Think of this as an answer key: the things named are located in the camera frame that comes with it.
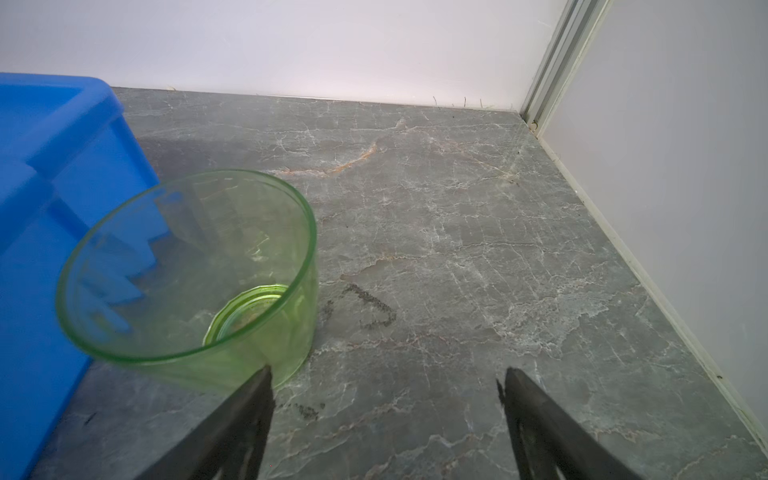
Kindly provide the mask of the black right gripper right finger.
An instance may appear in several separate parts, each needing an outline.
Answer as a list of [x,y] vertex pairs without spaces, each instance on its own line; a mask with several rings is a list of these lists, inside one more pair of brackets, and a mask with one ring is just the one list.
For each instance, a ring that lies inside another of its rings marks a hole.
[[521,479],[637,479],[524,371],[496,383]]

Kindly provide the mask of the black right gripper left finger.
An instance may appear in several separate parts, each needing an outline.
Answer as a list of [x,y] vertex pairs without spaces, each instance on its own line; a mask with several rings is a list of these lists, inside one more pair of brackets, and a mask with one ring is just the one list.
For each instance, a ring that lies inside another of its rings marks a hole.
[[265,366],[138,477],[258,478],[275,406],[272,370]]

